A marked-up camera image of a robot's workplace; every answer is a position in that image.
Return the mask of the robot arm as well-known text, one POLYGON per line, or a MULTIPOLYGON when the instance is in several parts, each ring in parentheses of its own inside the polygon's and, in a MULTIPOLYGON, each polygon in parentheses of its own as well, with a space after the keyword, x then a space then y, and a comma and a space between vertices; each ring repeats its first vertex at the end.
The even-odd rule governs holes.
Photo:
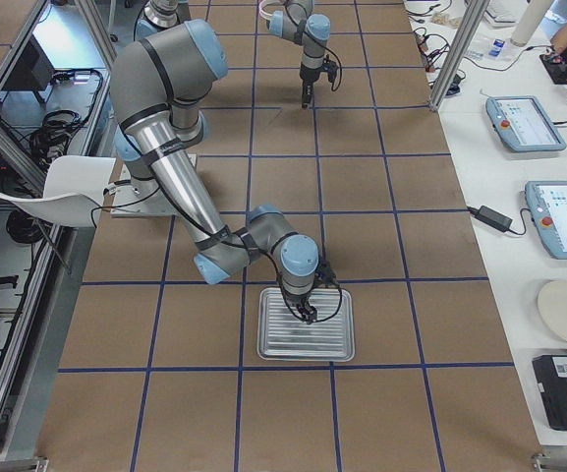
POLYGON ((333 85, 338 65, 326 52, 331 23, 327 16, 313 11, 313 1, 280 1, 266 21, 271 34, 303 48, 299 76, 302 81, 301 104, 308 108, 313 99, 313 87, 321 74, 333 85))
POLYGON ((186 21, 128 44, 112 67, 110 97, 122 132, 141 151, 132 166, 152 179, 184 221, 198 252, 194 263, 216 284, 262 256, 278 267, 284 303, 313 324, 309 298, 316 284, 318 247, 273 206, 259 206, 231 231, 203 185, 187 149, 206 133, 199 102, 226 76, 224 50, 202 19, 186 21))

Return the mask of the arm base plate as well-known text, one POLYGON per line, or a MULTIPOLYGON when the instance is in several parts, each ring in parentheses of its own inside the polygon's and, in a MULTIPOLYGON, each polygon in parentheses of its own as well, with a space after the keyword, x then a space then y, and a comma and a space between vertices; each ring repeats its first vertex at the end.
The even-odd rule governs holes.
POLYGON ((115 216, 167 216, 182 209, 189 216, 198 211, 194 188, 197 156, 184 150, 157 158, 126 160, 123 177, 130 183, 117 188, 112 213, 115 216))

